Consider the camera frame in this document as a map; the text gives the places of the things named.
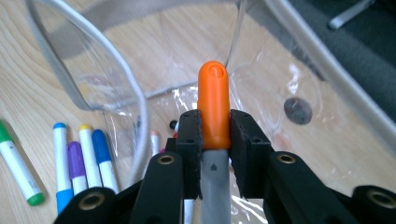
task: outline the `marker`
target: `marker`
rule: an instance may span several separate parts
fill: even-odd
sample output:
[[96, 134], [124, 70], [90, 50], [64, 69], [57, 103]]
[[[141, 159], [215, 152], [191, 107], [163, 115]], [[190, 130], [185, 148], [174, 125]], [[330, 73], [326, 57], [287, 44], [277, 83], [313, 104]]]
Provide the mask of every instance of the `marker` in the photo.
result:
[[157, 131], [151, 131], [150, 135], [151, 153], [152, 156], [160, 153], [160, 135]]
[[70, 179], [73, 181], [74, 195], [78, 195], [84, 189], [87, 189], [87, 178], [82, 158], [81, 144], [71, 142], [67, 151], [70, 169]]
[[79, 126], [79, 141], [81, 143], [82, 156], [84, 158], [85, 172], [87, 173], [88, 188], [102, 187], [99, 167], [93, 150], [90, 125], [83, 124]]
[[44, 195], [35, 182], [32, 174], [24, 163], [18, 150], [15, 148], [11, 135], [9, 135], [3, 121], [0, 120], [0, 153], [20, 187], [23, 197], [31, 206], [44, 202]]
[[228, 74], [218, 62], [205, 63], [198, 76], [204, 152], [201, 161], [201, 223], [231, 223], [228, 150], [230, 100]]
[[67, 130], [64, 123], [53, 125], [53, 147], [55, 149], [56, 166], [56, 203], [58, 214], [64, 210], [73, 198], [72, 183], [69, 175], [69, 164], [67, 159]]
[[103, 186], [114, 190], [114, 192], [118, 194], [120, 192], [119, 186], [117, 185], [116, 176], [114, 175], [105, 134], [101, 130], [93, 131], [92, 142], [96, 161], [98, 162], [100, 174], [102, 175]]

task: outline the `transparent plastic sheet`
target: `transparent plastic sheet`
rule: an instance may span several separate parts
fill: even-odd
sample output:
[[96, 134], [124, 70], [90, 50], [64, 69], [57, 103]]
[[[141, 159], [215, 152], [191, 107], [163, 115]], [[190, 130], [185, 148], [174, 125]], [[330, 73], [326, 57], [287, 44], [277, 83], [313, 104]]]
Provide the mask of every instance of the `transparent plastic sheet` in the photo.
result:
[[[81, 11], [89, 8], [67, 2]], [[49, 32], [64, 24], [43, 21]], [[196, 107], [200, 66], [217, 60], [227, 64], [232, 108], [251, 114], [275, 150], [296, 153], [326, 186], [346, 195], [367, 184], [396, 191], [391, 182], [395, 160], [322, 80], [262, 1], [171, 7], [111, 27], [105, 35], [146, 93], [150, 129], [160, 133], [161, 147], [173, 135], [169, 121]], [[89, 45], [64, 63], [85, 100], [104, 111], [120, 188], [126, 189], [139, 140], [139, 111], [125, 104], [133, 93], [122, 87], [117, 66], [88, 36], [78, 36]], [[86, 66], [89, 60], [96, 63]], [[230, 172], [233, 223], [266, 223], [262, 200], [240, 199]], [[194, 220], [199, 220], [199, 200], [195, 204]]]

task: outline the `wooden table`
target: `wooden table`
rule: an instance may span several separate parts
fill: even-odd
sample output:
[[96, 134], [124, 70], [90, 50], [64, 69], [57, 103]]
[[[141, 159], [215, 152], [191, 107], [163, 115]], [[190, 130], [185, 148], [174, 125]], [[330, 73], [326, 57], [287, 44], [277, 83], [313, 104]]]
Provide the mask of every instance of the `wooden table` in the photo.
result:
[[[15, 138], [16, 146], [46, 196], [43, 204], [30, 207], [22, 197], [4, 160], [0, 159], [0, 185], [3, 187], [0, 191], [0, 223], [51, 223], [57, 217], [52, 125], [58, 121], [66, 123], [69, 127], [69, 140], [78, 139], [77, 129], [82, 123], [102, 129], [106, 125], [101, 113], [82, 111], [71, 102], [33, 38], [22, 0], [1, 0], [0, 18], [0, 119], [12, 127], [11, 134]], [[172, 20], [172, 17], [166, 15], [163, 18]], [[139, 25], [147, 24], [156, 23], [142, 21]], [[233, 58], [232, 63], [240, 62], [250, 66], [235, 66], [238, 70], [233, 74], [233, 80], [238, 83], [237, 80], [244, 74], [250, 74], [257, 69], [264, 74], [273, 74], [264, 77], [267, 83], [265, 86], [252, 85], [251, 88], [241, 87], [237, 90], [241, 99], [245, 100], [244, 109], [257, 118], [272, 140], [275, 150], [288, 150], [300, 155], [326, 185], [347, 195], [350, 195], [353, 187], [366, 184], [396, 191], [393, 173], [396, 160], [377, 142], [331, 87], [326, 82], [310, 78], [313, 76], [312, 72], [251, 19], [247, 19], [244, 27], [246, 30], [242, 31], [242, 36], [255, 37], [240, 43], [242, 47], [238, 48], [239, 55], [243, 57]], [[123, 38], [128, 37], [122, 31], [113, 31], [108, 36], [118, 46]], [[257, 46], [262, 47], [263, 39], [265, 46], [269, 47], [257, 50]], [[262, 57], [268, 52], [272, 53], [271, 57]], [[133, 47], [124, 49], [122, 53], [128, 59], [135, 55]], [[139, 67], [139, 62], [144, 62], [144, 56], [139, 58], [142, 61], [130, 60], [129, 63], [136, 68], [136, 75], [143, 89], [151, 91], [162, 85], [163, 80], [153, 82], [150, 76], [141, 75], [144, 69]], [[161, 69], [162, 65], [153, 60], [152, 66], [156, 70]], [[300, 77], [299, 83], [303, 87], [315, 86], [316, 91], [305, 92], [304, 97], [310, 98], [318, 92], [321, 94], [318, 98], [321, 102], [313, 106], [315, 116], [306, 126], [293, 124], [282, 115], [282, 111], [279, 112], [279, 102], [293, 95], [290, 93], [290, 85], [286, 86], [288, 83], [292, 84], [293, 71], [304, 71], [308, 74]], [[246, 100], [255, 97], [252, 93], [262, 94], [267, 115], [270, 117], [263, 117], [262, 111], [255, 109], [257, 104], [262, 104], [261, 101]], [[153, 129], [164, 133], [164, 146], [165, 138], [171, 133], [163, 125], [169, 122], [171, 116], [163, 114], [163, 107], [158, 102], [160, 101], [154, 100], [150, 103], [153, 119], [160, 121], [153, 125]], [[274, 120], [279, 121], [277, 126], [270, 127], [266, 124]], [[236, 188], [233, 187], [233, 203], [240, 203], [237, 196]], [[233, 215], [233, 220], [247, 220], [247, 210], [239, 208], [238, 211], [239, 213]], [[199, 206], [194, 217], [195, 223], [199, 222], [198, 212]]]

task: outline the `wooden surface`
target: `wooden surface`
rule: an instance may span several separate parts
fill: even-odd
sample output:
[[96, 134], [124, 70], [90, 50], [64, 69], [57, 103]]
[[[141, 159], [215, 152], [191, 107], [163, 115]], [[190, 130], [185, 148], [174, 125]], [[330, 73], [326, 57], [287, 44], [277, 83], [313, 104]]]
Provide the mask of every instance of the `wooden surface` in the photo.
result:
[[[230, 7], [228, 10], [233, 13], [235, 19], [235, 8]], [[185, 14], [197, 13], [199, 16], [200, 12], [190, 8]], [[217, 18], [221, 17], [221, 14], [212, 16]], [[81, 111], [73, 105], [33, 38], [22, 0], [1, 0], [0, 19], [0, 119], [12, 127], [11, 134], [16, 140], [16, 146], [46, 196], [43, 204], [30, 207], [22, 197], [4, 160], [0, 159], [0, 223], [51, 223], [57, 217], [52, 125], [57, 121], [65, 122], [69, 126], [69, 139], [76, 140], [77, 129], [81, 123], [104, 129], [105, 120], [99, 112]], [[167, 22], [159, 24], [159, 19]], [[191, 35], [165, 34], [165, 38], [154, 41], [156, 45], [148, 38], [157, 36], [156, 32], [163, 34], [163, 27], [183, 27], [183, 22], [185, 21], [172, 16], [170, 11], [161, 17], [131, 24], [136, 30], [121, 27], [108, 31], [107, 36], [121, 49], [145, 91], [155, 90], [175, 80], [186, 81], [194, 78], [201, 61], [217, 58], [219, 61], [224, 60], [223, 55], [227, 53], [230, 41], [219, 42], [223, 45], [218, 45], [209, 53], [197, 47], [200, 45], [192, 45], [196, 51], [203, 52], [197, 53], [198, 56], [194, 55], [191, 63], [184, 63], [190, 65], [186, 68], [180, 67], [177, 63], [189, 59], [189, 53], [182, 50], [185, 46], [191, 47]], [[396, 160], [376, 141], [332, 88], [326, 82], [318, 80], [309, 68], [295, 59], [252, 19], [247, 18], [243, 25], [241, 37], [246, 40], [239, 43], [237, 55], [240, 57], [231, 61], [232, 67], [237, 68], [236, 72], [231, 74], [232, 83], [236, 85], [232, 90], [237, 91], [238, 97], [242, 100], [239, 106], [257, 119], [272, 140], [274, 148], [298, 154], [326, 185], [347, 195], [350, 195], [355, 186], [363, 184], [378, 185], [396, 191], [393, 173]], [[225, 27], [234, 26], [235, 23], [225, 23]], [[140, 28], [145, 28], [146, 32], [141, 32]], [[198, 37], [194, 41], [205, 41], [207, 36], [199, 37], [199, 32], [205, 29], [208, 28], [196, 31], [198, 35], [195, 36]], [[210, 37], [214, 38], [215, 43], [225, 38], [221, 35]], [[173, 42], [165, 44], [167, 47], [164, 51], [156, 48], [169, 39]], [[145, 53], [151, 50], [158, 50], [155, 52], [158, 58], [150, 58], [152, 64], [145, 67], [144, 64], [149, 58]], [[166, 71], [174, 69], [177, 76], [160, 79], [158, 77], [165, 76], [165, 72], [155, 78], [148, 75], [155, 74], [162, 67], [166, 67]], [[258, 71], [263, 73], [263, 77], [259, 79], [254, 77]], [[300, 89], [293, 91], [293, 82], [300, 84]], [[162, 134], [162, 146], [165, 139], [171, 135], [167, 129], [169, 120], [176, 119], [180, 112], [192, 108], [192, 102], [188, 102], [189, 105], [181, 109], [183, 105], [176, 108], [165, 107], [172, 103], [174, 96], [170, 94], [167, 97], [155, 98], [149, 103], [152, 108], [152, 127]], [[303, 97], [312, 105], [314, 117], [310, 124], [299, 126], [287, 120], [282, 105], [285, 99], [291, 96]], [[249, 214], [250, 218], [253, 218], [253, 223], [254, 220], [260, 221], [261, 219], [252, 215], [253, 212], [262, 213], [260, 209], [255, 208], [256, 201], [250, 201], [252, 205], [238, 199], [233, 179], [231, 185], [233, 222], [248, 221]], [[238, 205], [241, 203], [250, 207], [250, 210]], [[198, 214], [199, 202], [194, 223], [199, 222]]]

